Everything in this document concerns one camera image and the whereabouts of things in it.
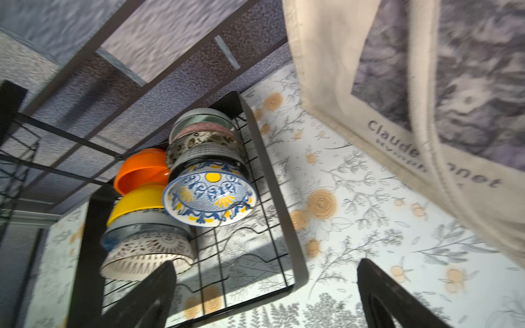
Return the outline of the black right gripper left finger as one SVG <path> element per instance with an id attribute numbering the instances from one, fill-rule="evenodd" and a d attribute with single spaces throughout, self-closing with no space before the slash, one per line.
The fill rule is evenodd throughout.
<path id="1" fill-rule="evenodd" d="M 97 327 L 165 327 L 170 313 L 176 271 L 164 262 L 101 318 Z"/>

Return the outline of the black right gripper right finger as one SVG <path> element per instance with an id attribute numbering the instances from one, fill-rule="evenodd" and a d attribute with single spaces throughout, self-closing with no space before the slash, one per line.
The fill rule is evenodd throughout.
<path id="1" fill-rule="evenodd" d="M 358 288 L 369 327 L 447 327 L 428 308 L 373 261 L 364 258 L 357 269 Z"/>

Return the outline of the white lattice pattern bowl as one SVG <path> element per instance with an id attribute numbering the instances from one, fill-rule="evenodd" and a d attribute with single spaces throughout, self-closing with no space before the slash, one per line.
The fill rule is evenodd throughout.
<path id="1" fill-rule="evenodd" d="M 186 237 L 175 232 L 141 232 L 123 239 L 107 257 L 100 274 L 109 280 L 142 281 L 164 262 L 183 273 L 195 262 Z"/>

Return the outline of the blue floral ceramic bowl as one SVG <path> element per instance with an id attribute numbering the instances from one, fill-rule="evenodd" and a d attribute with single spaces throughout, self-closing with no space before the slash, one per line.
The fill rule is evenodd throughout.
<path id="1" fill-rule="evenodd" d="M 111 251 L 123 239 L 142 232 L 174 232 L 191 239 L 194 234 L 184 224 L 164 209 L 137 210 L 117 218 L 103 233 L 100 244 L 105 251 Z"/>

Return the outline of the yellow plastic bowl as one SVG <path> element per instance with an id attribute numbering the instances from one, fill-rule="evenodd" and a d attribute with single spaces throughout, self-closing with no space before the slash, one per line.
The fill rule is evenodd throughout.
<path id="1" fill-rule="evenodd" d="M 110 227 L 119 217 L 137 210 L 162 209 L 164 190 L 164 184 L 145 183 L 123 195 L 114 206 L 106 226 Z"/>

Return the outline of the black wire dish rack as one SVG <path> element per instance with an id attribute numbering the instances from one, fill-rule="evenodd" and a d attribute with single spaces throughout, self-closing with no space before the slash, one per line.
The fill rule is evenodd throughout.
<path id="1" fill-rule="evenodd" d="M 205 143 L 173 165 L 132 153 L 91 196 L 67 327 L 200 327 L 305 286 L 306 261 L 251 109 L 213 104 L 249 132 L 254 158 Z"/>

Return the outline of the blue yellow patterned bowl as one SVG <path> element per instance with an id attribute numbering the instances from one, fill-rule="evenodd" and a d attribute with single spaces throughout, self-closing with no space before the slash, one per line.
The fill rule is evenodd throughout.
<path id="1" fill-rule="evenodd" d="M 247 176 L 231 164 L 205 161 L 170 178 L 163 194 L 165 211 L 176 220 L 201 228 L 237 223 L 258 203 Z"/>

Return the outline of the orange plastic bowl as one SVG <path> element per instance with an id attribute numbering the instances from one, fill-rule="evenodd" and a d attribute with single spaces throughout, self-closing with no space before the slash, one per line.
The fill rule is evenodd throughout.
<path id="1" fill-rule="evenodd" d="M 161 183 L 166 186 L 169 174 L 165 151 L 148 148 L 129 157 L 122 164 L 113 187 L 120 195 L 126 195 L 145 183 Z"/>

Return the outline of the dark grey-blue ceramic bowl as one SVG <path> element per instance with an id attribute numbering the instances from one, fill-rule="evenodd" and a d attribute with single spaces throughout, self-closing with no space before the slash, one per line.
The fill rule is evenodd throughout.
<path id="1" fill-rule="evenodd" d="M 172 161 L 167 158 L 166 161 L 168 168 L 175 170 L 176 173 L 181 173 L 193 164 L 205 161 L 222 161 L 238 168 L 244 175 L 248 175 L 246 162 L 243 158 L 229 147 L 217 143 L 202 143 L 185 150 L 176 160 Z"/>

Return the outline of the black speckled ceramic bowl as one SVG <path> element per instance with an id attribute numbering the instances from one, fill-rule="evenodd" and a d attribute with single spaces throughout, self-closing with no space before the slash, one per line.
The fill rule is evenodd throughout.
<path id="1" fill-rule="evenodd" d="M 207 143 L 226 146 L 234 150 L 243 159 L 246 158 L 246 151 L 244 150 L 240 137 L 238 137 L 236 133 L 223 127 L 219 123 L 199 122 L 190 124 L 174 137 L 170 138 L 166 151 L 167 164 L 173 165 L 187 150 Z"/>

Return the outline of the pale green ceramic bowl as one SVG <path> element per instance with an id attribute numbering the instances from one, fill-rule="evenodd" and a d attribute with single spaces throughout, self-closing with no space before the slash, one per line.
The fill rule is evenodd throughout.
<path id="1" fill-rule="evenodd" d="M 172 144 L 176 136 L 184 129 L 195 123 L 217 123 L 227 128 L 235 137 L 240 138 L 239 131 L 234 127 L 232 120 L 224 113 L 212 108 L 192 109 L 184 113 L 173 125 L 170 135 L 169 144 Z"/>

